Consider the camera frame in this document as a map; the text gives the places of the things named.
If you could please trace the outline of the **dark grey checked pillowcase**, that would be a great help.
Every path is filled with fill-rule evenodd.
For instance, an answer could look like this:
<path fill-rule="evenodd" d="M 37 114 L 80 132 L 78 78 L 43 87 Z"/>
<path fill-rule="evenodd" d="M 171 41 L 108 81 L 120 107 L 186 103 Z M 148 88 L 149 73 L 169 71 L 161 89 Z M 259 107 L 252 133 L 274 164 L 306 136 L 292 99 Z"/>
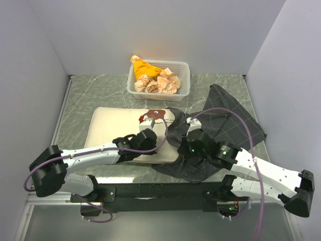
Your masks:
<path fill-rule="evenodd" d="M 249 136 L 254 145 L 267 136 L 252 115 L 230 93 L 216 84 L 210 87 L 203 107 L 204 114 L 188 114 L 174 107 L 168 109 L 175 115 L 175 120 L 169 126 L 167 141 L 174 147 L 180 146 L 182 137 L 188 130 L 186 119 L 193 116 L 201 122 L 202 130 L 216 142 L 227 141 L 249 150 Z M 182 157 L 178 157 L 173 164 L 153 165 L 152 168 L 159 173 L 192 183 L 202 182 L 219 171 L 219 168 L 212 166 L 207 160 Z"/>

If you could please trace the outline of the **cream bear print pillow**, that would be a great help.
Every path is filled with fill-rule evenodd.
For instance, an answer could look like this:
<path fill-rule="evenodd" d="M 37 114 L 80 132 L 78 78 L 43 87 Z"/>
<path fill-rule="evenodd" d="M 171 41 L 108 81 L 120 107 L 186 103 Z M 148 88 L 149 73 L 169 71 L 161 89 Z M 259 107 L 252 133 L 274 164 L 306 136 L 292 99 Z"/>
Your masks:
<path fill-rule="evenodd" d="M 97 108 L 92 116 L 87 139 L 84 147 L 91 148 L 108 143 L 115 138 L 124 137 L 139 132 L 139 118 L 144 113 L 158 112 L 168 126 L 175 120 L 175 115 L 169 109 L 125 109 Z M 157 150 L 155 155 L 141 155 L 133 160 L 134 163 L 166 164 L 176 161 L 179 154 L 177 147 L 167 141 Z"/>

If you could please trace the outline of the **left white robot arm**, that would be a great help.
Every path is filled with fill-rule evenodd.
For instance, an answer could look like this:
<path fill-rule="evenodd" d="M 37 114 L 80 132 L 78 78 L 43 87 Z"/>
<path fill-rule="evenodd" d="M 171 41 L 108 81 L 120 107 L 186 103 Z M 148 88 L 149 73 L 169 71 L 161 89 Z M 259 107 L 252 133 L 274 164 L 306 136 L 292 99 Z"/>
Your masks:
<path fill-rule="evenodd" d="M 29 166 L 34 192 L 47 197 L 58 191 L 75 192 L 88 201 L 100 197 L 96 181 L 75 172 L 97 165 L 115 165 L 129 162 L 142 154 L 156 153 L 157 136 L 151 129 L 138 134 L 114 139 L 93 148 L 60 150 L 57 145 L 47 147 Z"/>

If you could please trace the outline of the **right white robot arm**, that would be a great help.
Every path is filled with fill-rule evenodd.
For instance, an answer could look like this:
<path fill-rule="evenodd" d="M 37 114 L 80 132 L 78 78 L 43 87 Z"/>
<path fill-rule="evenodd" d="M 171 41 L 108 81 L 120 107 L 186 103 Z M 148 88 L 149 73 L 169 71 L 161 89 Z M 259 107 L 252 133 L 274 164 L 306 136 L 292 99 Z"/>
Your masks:
<path fill-rule="evenodd" d="M 215 142 L 201 129 L 190 131 L 183 137 L 178 153 L 185 158 L 200 158 L 214 167 L 252 178 L 225 177 L 220 188 L 225 200 L 232 200 L 235 196 L 263 198 L 282 205 L 296 216 L 310 216 L 315 190 L 311 171 L 292 171 L 252 157 L 247 150 L 235 144 Z"/>

